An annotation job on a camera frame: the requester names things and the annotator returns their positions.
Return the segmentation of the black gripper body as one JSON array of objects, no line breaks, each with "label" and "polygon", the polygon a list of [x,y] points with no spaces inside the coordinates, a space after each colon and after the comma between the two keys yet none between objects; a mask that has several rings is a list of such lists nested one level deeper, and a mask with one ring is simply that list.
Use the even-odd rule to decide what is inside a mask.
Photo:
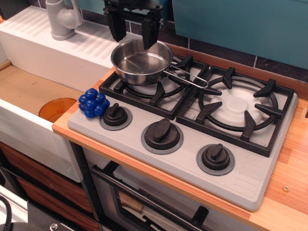
[{"label": "black gripper body", "polygon": [[105,0],[104,13],[111,18],[142,22],[149,18],[161,21],[163,6],[153,0]]}]

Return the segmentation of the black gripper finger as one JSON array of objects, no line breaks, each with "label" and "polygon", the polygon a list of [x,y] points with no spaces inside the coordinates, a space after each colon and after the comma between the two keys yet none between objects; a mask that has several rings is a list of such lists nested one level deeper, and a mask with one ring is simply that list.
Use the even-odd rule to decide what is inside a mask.
[{"label": "black gripper finger", "polygon": [[113,39],[119,42],[126,36],[125,19],[121,16],[120,12],[107,11],[105,15]]},{"label": "black gripper finger", "polygon": [[145,17],[141,23],[142,41],[145,50],[150,49],[158,40],[158,34],[160,29],[159,17]]}]

